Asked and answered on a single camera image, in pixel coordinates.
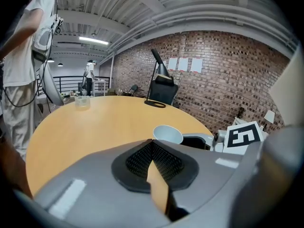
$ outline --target person in white shirt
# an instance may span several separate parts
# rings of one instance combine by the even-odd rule
[[[3,119],[13,146],[23,159],[29,139],[41,119],[41,112],[33,100],[36,93],[31,49],[33,35],[51,16],[54,3],[55,0],[30,0],[14,34],[0,48],[0,60],[5,58],[1,102]]]
[[[94,76],[94,66],[97,65],[97,61],[93,61],[93,63],[91,63],[89,65],[89,73],[86,76],[86,91],[87,91],[87,96],[91,96],[91,90],[92,90],[92,80],[95,80],[95,76]]]

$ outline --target transparent container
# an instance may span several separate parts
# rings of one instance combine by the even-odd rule
[[[75,98],[75,106],[79,111],[85,111],[90,108],[90,97],[89,96],[78,96]]]

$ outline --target beige pants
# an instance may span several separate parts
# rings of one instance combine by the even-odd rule
[[[15,105],[24,105],[33,99],[36,82],[28,85],[6,87],[6,93]],[[41,122],[42,114],[34,100],[31,104],[23,107],[14,107],[2,92],[2,111],[4,123],[8,129],[13,147],[19,152],[23,160],[29,140]]]

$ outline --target textured black pad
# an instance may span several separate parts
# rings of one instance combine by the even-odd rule
[[[149,193],[146,180],[152,160],[172,191],[189,187],[199,172],[192,157],[157,140],[147,140],[116,157],[112,174],[128,190]]]

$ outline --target ceiling light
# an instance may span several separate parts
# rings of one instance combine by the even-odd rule
[[[91,42],[96,42],[96,43],[100,43],[100,44],[104,44],[104,45],[108,45],[109,42],[106,41],[102,41],[102,40],[96,40],[96,39],[92,39],[92,38],[86,38],[86,37],[79,37],[80,40],[86,40],[86,41],[91,41]]]

